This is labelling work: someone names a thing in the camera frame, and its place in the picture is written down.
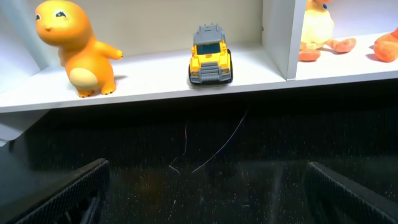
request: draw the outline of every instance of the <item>thin wire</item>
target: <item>thin wire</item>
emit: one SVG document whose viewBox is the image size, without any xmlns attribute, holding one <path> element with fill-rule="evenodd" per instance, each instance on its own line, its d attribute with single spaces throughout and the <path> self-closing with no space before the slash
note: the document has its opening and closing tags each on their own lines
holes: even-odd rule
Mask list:
<svg viewBox="0 0 398 224">
<path fill-rule="evenodd" d="M 188 121 L 185 120 L 185 150 L 184 150 L 184 153 L 181 156 L 177 156 L 176 158 L 174 158 L 173 161 L 169 165 L 169 167 L 171 169 L 173 169 L 174 171 L 176 171 L 179 175 L 180 175 L 180 172 L 176 168 L 172 167 L 172 164 L 178 157 L 183 157 L 185 155 L 185 153 L 187 153 L 187 142 L 188 142 L 188 138 L 187 138 L 187 123 L 188 123 Z"/>
<path fill-rule="evenodd" d="M 200 167 L 196 168 L 194 171 L 192 171 L 192 173 L 196 172 L 198 169 L 202 168 L 204 165 L 206 165 L 206 163 L 208 163 L 210 160 L 212 160 L 212 158 L 214 158 L 221 150 L 223 150 L 223 148 L 229 143 L 229 140 L 231 140 L 231 138 L 235 135 L 235 132 L 238 130 L 238 128 L 240 127 L 240 125 L 242 124 L 243 120 L 245 119 L 246 115 L 248 114 L 249 108 L 246 109 L 246 111 L 244 112 L 244 115 L 241 119 L 241 121 L 239 122 L 238 126 L 236 127 L 235 131 L 232 133 L 231 137 L 229 137 L 229 139 L 225 142 L 225 144 L 213 155 L 210 157 L 210 159 L 208 159 L 204 164 L 202 164 Z"/>
</svg>

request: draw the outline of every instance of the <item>plush toy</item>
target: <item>plush toy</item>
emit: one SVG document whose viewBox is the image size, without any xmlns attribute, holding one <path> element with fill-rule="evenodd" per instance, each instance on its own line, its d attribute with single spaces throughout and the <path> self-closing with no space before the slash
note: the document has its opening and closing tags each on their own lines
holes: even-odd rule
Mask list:
<svg viewBox="0 0 398 224">
<path fill-rule="evenodd" d="M 332 39 L 335 26 L 325 6 L 332 0 L 307 0 L 301 35 L 299 60 L 316 61 L 320 56 L 319 48 L 325 44 L 338 53 L 350 52 L 356 45 L 354 38 L 337 41 Z"/>
<path fill-rule="evenodd" d="M 97 41 L 84 10 L 70 1 L 50 0 L 36 9 L 36 31 L 46 43 L 59 48 L 60 62 L 71 84 L 84 98 L 100 89 L 104 95 L 116 90 L 109 59 L 123 53 Z"/>
<path fill-rule="evenodd" d="M 373 47 L 376 56 L 384 62 L 393 62 L 398 58 L 398 28 L 378 38 Z"/>
</svg>

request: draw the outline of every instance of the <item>black glossy floor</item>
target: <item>black glossy floor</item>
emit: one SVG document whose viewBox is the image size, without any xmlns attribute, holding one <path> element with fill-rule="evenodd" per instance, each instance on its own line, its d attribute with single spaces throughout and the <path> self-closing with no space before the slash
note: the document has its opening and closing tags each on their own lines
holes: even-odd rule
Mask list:
<svg viewBox="0 0 398 224">
<path fill-rule="evenodd" d="M 0 205 L 104 157 L 102 223 L 313 223 L 317 161 L 398 202 L 398 81 L 52 110 L 0 148 Z M 246 108 L 249 113 L 226 147 Z M 185 151 L 185 126 L 187 148 Z"/>
</svg>

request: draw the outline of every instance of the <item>toy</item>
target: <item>toy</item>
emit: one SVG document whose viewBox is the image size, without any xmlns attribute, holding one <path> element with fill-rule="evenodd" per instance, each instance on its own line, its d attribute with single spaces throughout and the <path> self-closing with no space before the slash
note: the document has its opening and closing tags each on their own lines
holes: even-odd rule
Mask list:
<svg viewBox="0 0 398 224">
<path fill-rule="evenodd" d="M 39 37 L 59 48 L 60 63 L 79 97 L 90 96 L 95 89 L 101 89 L 104 95 L 116 90 L 109 59 L 121 59 L 123 53 L 96 40 L 90 20 L 80 6 L 51 0 L 40 4 L 35 13 Z"/>
<path fill-rule="evenodd" d="M 299 60 L 313 62 L 320 56 L 325 44 L 338 53 L 350 52 L 356 45 L 354 38 L 341 42 L 332 39 L 335 23 L 324 4 L 332 0 L 307 0 L 301 35 Z"/>
<path fill-rule="evenodd" d="M 384 62 L 393 62 L 398 58 L 398 28 L 378 38 L 373 47 L 376 56 Z"/>
<path fill-rule="evenodd" d="M 232 82 L 231 51 L 219 25 L 200 26 L 194 34 L 188 76 L 194 85 Z"/>
</svg>

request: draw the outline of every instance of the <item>yellow toy truck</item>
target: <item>yellow toy truck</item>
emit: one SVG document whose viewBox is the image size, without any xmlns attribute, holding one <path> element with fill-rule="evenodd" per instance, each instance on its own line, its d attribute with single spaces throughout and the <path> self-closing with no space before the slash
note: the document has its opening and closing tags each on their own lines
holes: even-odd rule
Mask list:
<svg viewBox="0 0 398 224">
<path fill-rule="evenodd" d="M 193 35 L 188 75 L 193 85 L 232 82 L 231 51 L 226 47 L 225 32 L 219 25 L 200 26 Z"/>
</svg>

